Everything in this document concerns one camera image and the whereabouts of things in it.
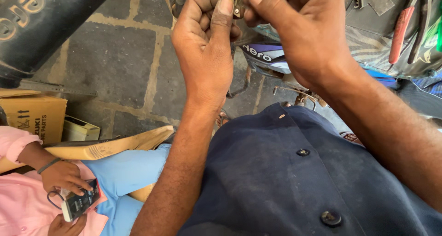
navy blue shirt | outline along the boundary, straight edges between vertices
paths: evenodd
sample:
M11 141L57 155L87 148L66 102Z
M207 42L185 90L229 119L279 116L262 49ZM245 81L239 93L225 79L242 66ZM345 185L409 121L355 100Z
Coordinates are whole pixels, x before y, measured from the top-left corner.
M301 149L304 156L297 154ZM326 211L333 217L323 222ZM324 117L279 104L218 130L200 198L178 233L334 234L442 235L442 214Z

blue cloth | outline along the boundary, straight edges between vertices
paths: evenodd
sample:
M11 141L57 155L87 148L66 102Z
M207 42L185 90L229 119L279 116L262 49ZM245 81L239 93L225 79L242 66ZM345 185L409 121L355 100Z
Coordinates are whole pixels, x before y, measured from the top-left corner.
M124 151L94 161L82 161L98 179L107 201L97 213L109 220L100 236L128 236L143 203L127 194L158 180L171 145L154 151Z
M310 151L300 156L300 149ZM335 211L342 223L324 224ZM274 104L213 137L201 195L178 235L440 235L432 209L316 112Z

metal bracket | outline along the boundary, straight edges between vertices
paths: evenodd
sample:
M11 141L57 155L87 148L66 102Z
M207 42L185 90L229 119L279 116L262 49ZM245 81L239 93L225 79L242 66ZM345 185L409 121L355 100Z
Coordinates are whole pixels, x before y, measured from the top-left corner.
M93 90L80 90L72 87L66 87L61 84L32 82L27 80L20 81L19 88L35 90L35 91L48 91L48 92L57 92L57 93L73 93L73 94L98 96L97 91Z
M356 0L355 8L362 9L368 5L368 0Z

wristband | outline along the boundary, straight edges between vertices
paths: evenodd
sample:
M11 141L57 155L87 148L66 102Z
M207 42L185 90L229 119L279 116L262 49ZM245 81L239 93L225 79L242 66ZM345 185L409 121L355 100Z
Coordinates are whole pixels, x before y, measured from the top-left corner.
M54 163L56 163L56 162L58 162L58 161L60 161L60 160L61 160L61 158L58 157L58 158L56 158L56 159L50 161L47 165L41 167L41 168L37 171L37 174L41 174L41 172L43 172L45 169L49 168L51 165L53 165Z

red screwdriver handle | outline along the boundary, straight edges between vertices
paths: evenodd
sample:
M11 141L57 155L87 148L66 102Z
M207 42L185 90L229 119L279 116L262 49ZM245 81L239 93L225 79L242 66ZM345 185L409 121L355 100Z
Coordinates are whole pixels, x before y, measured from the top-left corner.
M414 6L406 8L401 12L399 19L397 20L389 57L389 62L391 64L395 64L397 61L399 61L402 45L404 44L405 32L407 31L407 27L410 23L410 19L412 18L414 9Z

